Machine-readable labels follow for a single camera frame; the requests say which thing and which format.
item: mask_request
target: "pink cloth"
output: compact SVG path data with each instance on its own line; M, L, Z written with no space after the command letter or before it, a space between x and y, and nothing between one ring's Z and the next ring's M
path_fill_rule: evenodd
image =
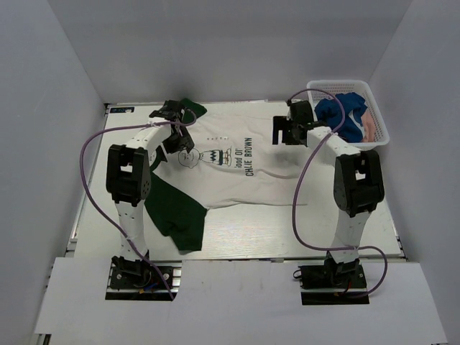
M369 110L366 110L364 114L362 114L361 121L362 126L364 127L364 138L362 138L361 142L374 142L377 128Z

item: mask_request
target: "black label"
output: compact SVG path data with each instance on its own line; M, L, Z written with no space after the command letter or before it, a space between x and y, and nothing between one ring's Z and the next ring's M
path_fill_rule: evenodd
M113 113L134 113L134 107L125 106L124 108L110 108L110 114Z

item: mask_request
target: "white platform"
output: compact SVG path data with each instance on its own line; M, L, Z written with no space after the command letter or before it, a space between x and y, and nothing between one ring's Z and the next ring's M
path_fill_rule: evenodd
M205 107L209 111L228 113L229 116L250 114L267 120L276 115L286 115L288 109L284 102L214 103L205 104ZM106 127L147 123L148 115L157 108L136 106L131 114L109 114ZM112 144L125 143L136 131L108 133L103 136L101 142L91 181L91 192L102 209L113 219L117 218L116 209L106 191L105 182L107 152ZM336 229L339 212L332 195L333 179L333 168L314 160L301 190L301 193L314 194L315 198L309 205L299 206L299 232L307 242L317 246L329 246ZM203 250L184 254L179 253L169 237L161 235L145 211L145 237L150 257L157 261L323 256L323 252L312 251L297 242L291 226L290 212L290 206L258 205L238 205L210 210L206 216ZM77 234L75 257L111 257L119 253L118 231L105 221L90 203L83 206ZM364 229L362 245L368 244L380 247L390 256L400 254L386 201L378 205ZM373 251L364 251L361 254L376 255Z
M364 264L370 285L382 264ZM36 333L50 344L446 342L419 264L390 264L369 305L302 306L294 263L188 261L174 302L105 300L110 259L57 258Z

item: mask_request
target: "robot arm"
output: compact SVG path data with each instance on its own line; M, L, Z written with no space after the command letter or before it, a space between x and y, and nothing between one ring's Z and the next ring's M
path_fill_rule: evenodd
M149 124L164 121L182 122L185 107L177 101L166 101L160 110L149 115ZM140 130L124 145L112 145L107 162L106 189L112 195L119 223L142 255L147 253L144 239L144 200L150 193L150 165L157 155L166 160L167 153L188 152L194 143L183 126L167 124ZM121 235L120 257L138 260L138 256Z
M289 103L288 116L273 118L273 144L304 144L314 150L331 128L315 121L308 101ZM327 253L325 266L332 281L353 275L359 266L358 247L371 212L384 198L379 155L361 151L332 135L318 151L323 161L335 168L333 196L339 207L339 219L331 248L350 247Z

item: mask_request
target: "cable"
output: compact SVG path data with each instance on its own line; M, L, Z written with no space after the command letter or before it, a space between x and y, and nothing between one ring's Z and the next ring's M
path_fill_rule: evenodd
M115 226L118 231L120 231L121 235L123 235L123 237L126 239L126 241L128 242L129 246L132 248L133 252L136 253L136 255L142 259L143 261L145 261L147 264L149 264L150 266L152 266L155 271L157 271L158 275L160 276L161 278L161 281L163 282L163 284L165 285L166 287L166 290L168 291L168 293L170 294L170 297L171 297L171 300L174 300L174 295L173 293L171 292L171 288L170 286L168 285L168 283L166 282L165 278L163 277L163 274L161 273L160 269L157 267L156 264L154 264L152 261L150 261L146 256L142 255L140 253L140 251L136 248L136 246L134 245L134 243L128 239L128 234L125 232L125 230L123 230L123 228L118 225L112 218L110 218L107 213L105 213L101 207L99 207L99 205L97 204L97 202L94 200L93 196L91 195L91 192L89 190L89 187L88 187L88 182L86 181L86 176L85 176L85 168L84 168L84 157L85 157L85 151L86 151L86 147L89 145L89 143L91 141L93 141L93 139L97 138L99 135L102 135L104 133L109 133L109 132L115 132L115 131L124 131L125 129L138 129L138 128L147 128L147 127L158 127L158 126L163 126L163 125L166 125L166 124L171 124L171 125L177 125L177 126L182 126L182 127L188 127L188 126L191 126L192 124L194 124L196 122L196 114L194 111L192 111L191 109L187 109L189 110L192 115L193 115L193 121L188 123L188 124L183 124L182 122L179 122L179 121L161 121L161 122L156 122L154 124L138 124L136 126L122 126L122 127L114 127L114 128L108 128L108 129L103 129L99 132L96 132L95 134L91 135L86 141L85 143L83 144L83 146L81 147L81 151L80 151L80 177L81 177L81 182L83 184L83 189L85 190L85 193L86 193L86 196L88 196L88 200L93 204L94 208L110 223L112 224L113 226Z
M346 117L346 114L345 114L345 110L344 110L344 106L342 106L342 103L337 99L337 97L335 97L335 95L333 95L332 93L329 93L327 91L324 91L324 90L321 90L319 88L304 88L303 90L300 90L298 91L297 93L294 93L288 100L287 102L291 102L292 99L294 97L296 97L297 95L303 93L303 92L306 92L306 91L317 91L317 92L321 92L321 93L325 93L326 95L332 97L334 99L335 102L337 102L337 104L339 105L339 108L340 108L340 112L342 113L342 120L340 121L340 124L332 129L332 132L328 133L318 144L318 146L313 150L313 152L311 153L311 156L308 158L307 160L307 163L305 164L305 167L303 167L303 170L302 170L302 173L300 174L300 177L299 177L299 180L297 182L297 185L295 187L295 192L294 192L294 200L293 200L293 212L292 212L292 222L293 222L293 231L294 231L294 235L295 235L295 238L300 242L300 244L302 244L304 247L307 247L309 249L312 249L312 250L318 250L318 251L321 251L321 252L337 252L337 251L341 251L341 250L350 250L350 249L355 249L354 247L334 247L334 248L327 248L327 247L317 247L317 246L312 246L311 244L308 244L306 242L304 242L300 236L299 236L299 233L298 233L298 230L297 230L297 224L296 224L296 208L297 208L297 200L298 200L298 196L299 196L299 192L300 192L300 187L302 185L302 182L303 182L303 178L305 177L305 174L307 173L307 169L308 167L310 166L311 162L313 161L313 158L316 156L316 154L318 153L318 151L320 150L320 148L324 145L324 143L332 136L334 135L335 133L337 133L337 131L340 129L340 127L342 127L342 125L344 124L345 122L345 117ZM362 294L359 294L359 295L353 295L352 297L353 298L362 298L362 297L365 297L371 293L373 293L376 289L379 288L379 286L383 283L383 281L385 280L385 277L387 276L387 271L388 271L388 260L387 260L387 256L385 255L385 253L380 249L380 248L377 248L375 246L363 246L363 247L359 247L358 249L360 250L363 250L363 249L373 249L373 250L376 250L380 253L380 255L382 255L382 258L383 258L383 262L384 262L384 269L383 269L383 273L382 273L382 277L380 278L379 282L370 290L368 290L367 292L365 293L362 293Z

